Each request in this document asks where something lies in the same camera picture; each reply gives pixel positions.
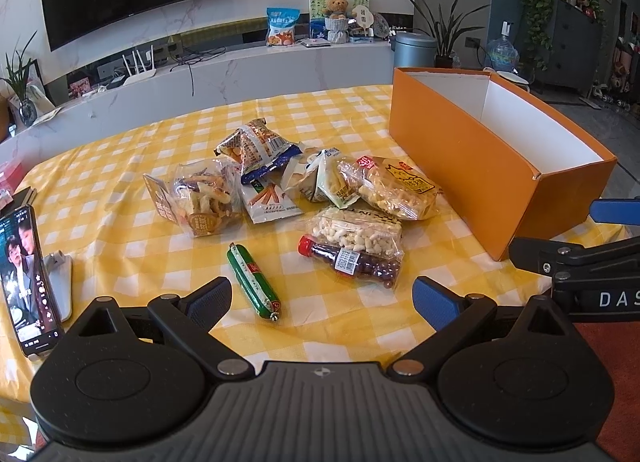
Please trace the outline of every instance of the teddy bear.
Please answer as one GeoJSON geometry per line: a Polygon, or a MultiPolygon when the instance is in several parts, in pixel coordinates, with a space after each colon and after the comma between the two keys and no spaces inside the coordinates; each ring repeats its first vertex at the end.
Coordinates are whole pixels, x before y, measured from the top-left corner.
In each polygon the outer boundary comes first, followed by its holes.
{"type": "Polygon", "coordinates": [[[348,5],[347,0],[327,0],[322,13],[329,19],[345,19],[348,5]]]}

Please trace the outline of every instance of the orange box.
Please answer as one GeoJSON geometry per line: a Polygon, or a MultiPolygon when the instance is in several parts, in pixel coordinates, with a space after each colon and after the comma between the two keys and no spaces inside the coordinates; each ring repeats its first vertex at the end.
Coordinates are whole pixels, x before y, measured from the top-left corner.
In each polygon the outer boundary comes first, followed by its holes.
{"type": "Polygon", "coordinates": [[[582,223],[616,157],[497,74],[396,68],[389,133],[494,260],[582,223]]]}

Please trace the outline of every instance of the nuts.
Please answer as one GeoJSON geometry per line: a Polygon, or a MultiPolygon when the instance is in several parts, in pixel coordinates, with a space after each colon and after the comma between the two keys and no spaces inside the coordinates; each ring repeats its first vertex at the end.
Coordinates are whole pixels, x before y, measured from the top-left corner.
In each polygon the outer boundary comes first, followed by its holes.
{"type": "Polygon", "coordinates": [[[402,226],[376,211],[340,210],[330,207],[314,220],[311,234],[319,241],[386,259],[402,256],[402,226]]]}

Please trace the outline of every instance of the red bottle cap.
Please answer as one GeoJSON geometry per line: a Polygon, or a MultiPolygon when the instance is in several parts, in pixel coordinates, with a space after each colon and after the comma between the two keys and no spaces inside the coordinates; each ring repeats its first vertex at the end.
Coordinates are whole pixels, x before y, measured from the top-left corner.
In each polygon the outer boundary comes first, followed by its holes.
{"type": "Polygon", "coordinates": [[[311,237],[305,235],[300,238],[300,242],[298,243],[298,252],[306,257],[311,257],[311,247],[315,242],[311,239],[311,237]]]}

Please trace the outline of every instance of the trash can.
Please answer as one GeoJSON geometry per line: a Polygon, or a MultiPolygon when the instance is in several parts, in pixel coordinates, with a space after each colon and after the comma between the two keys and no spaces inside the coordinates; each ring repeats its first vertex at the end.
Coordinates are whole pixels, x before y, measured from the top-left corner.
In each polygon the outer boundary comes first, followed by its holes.
{"type": "Polygon", "coordinates": [[[437,41],[426,34],[398,32],[392,41],[394,67],[433,68],[437,41]]]}

